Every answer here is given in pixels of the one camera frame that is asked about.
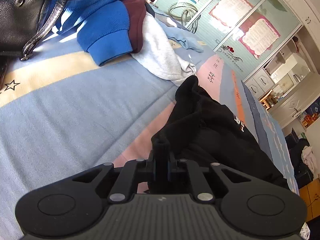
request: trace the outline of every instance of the bed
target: bed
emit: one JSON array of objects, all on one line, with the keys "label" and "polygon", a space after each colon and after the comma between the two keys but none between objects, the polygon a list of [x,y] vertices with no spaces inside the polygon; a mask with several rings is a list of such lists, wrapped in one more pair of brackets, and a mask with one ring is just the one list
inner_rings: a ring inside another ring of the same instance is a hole
[{"label": "bed", "polygon": [[[196,65],[199,84],[245,123],[297,193],[278,123],[204,42],[198,41],[202,53],[170,43]],[[5,240],[22,236],[14,209],[28,191],[104,162],[119,167],[147,158],[150,139],[166,123],[177,90],[130,55],[97,66],[73,30],[50,33],[32,58],[12,62],[5,84],[0,91],[0,238]]]}]

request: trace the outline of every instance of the drawer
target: drawer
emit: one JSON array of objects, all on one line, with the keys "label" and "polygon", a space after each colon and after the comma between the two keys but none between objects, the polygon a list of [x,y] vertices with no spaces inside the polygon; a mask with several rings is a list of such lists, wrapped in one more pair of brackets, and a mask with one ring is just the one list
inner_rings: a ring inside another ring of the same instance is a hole
[{"label": "drawer", "polygon": [[274,85],[274,82],[269,77],[269,75],[261,68],[257,73],[253,75],[253,79],[262,88],[264,92],[268,92]]},{"label": "drawer", "polygon": [[312,217],[312,209],[311,206],[307,207],[307,218],[306,218],[306,222],[310,221],[311,219],[313,219]]},{"label": "drawer", "polygon": [[303,199],[306,206],[310,206],[310,197],[309,197],[309,192],[308,192],[307,186],[304,186],[301,189],[299,189],[299,196],[300,196],[300,198]]},{"label": "drawer", "polygon": [[308,191],[310,196],[310,202],[314,202],[316,199],[319,199],[320,203],[320,181],[315,179],[313,182],[310,182],[308,185]]},{"label": "drawer", "polygon": [[320,199],[315,200],[311,204],[311,210],[312,210],[312,217],[313,218],[320,216]]},{"label": "drawer", "polygon": [[253,78],[248,79],[245,85],[249,88],[251,93],[257,99],[259,99],[264,94],[263,89],[258,85],[258,83]]}]

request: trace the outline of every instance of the yellow stripe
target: yellow stripe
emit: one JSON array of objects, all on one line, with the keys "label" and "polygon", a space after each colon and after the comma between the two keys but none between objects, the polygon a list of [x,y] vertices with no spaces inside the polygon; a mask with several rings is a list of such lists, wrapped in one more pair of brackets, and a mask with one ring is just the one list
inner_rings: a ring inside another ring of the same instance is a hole
[{"label": "yellow stripe", "polygon": [[[127,54],[106,63],[104,66],[129,58],[131,56]],[[36,89],[97,68],[99,66],[95,64],[90,54],[80,51],[46,59],[14,70],[6,75],[4,83],[9,84],[14,80],[15,83],[20,84],[15,86],[14,90],[8,89],[7,86],[0,90],[0,107]]]}]

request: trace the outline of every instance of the pink stripe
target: pink stripe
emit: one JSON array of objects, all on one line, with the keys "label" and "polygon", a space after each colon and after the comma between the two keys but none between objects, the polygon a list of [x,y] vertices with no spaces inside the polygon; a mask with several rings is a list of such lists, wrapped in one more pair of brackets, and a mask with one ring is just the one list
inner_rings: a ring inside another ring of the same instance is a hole
[{"label": "pink stripe", "polygon": [[203,87],[216,101],[219,101],[220,99],[223,63],[223,59],[215,54],[210,57],[197,72],[199,86]]},{"label": "pink stripe", "polygon": [[114,160],[115,167],[122,167],[129,160],[138,158],[147,159],[152,149],[151,137],[156,134],[166,124],[172,112],[174,103],[170,103],[124,150],[124,152]]}]

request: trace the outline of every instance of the logo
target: logo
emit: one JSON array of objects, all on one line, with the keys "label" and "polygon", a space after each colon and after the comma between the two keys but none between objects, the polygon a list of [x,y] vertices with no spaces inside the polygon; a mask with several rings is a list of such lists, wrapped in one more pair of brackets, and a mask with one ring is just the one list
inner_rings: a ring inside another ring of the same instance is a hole
[{"label": "logo", "polygon": [[242,58],[235,56],[233,53],[235,52],[233,47],[221,45],[217,52],[222,52],[228,59],[232,61],[232,63],[241,71],[243,72],[242,68],[237,64],[238,61],[243,62]]},{"label": "logo", "polygon": [[162,196],[161,198],[158,198],[158,200],[162,202],[162,201],[167,200],[167,198],[165,198],[164,196]]},{"label": "logo", "polygon": [[227,48],[230,50],[230,52],[235,52],[234,50],[233,50],[233,47],[230,47],[230,46],[227,46]]}]

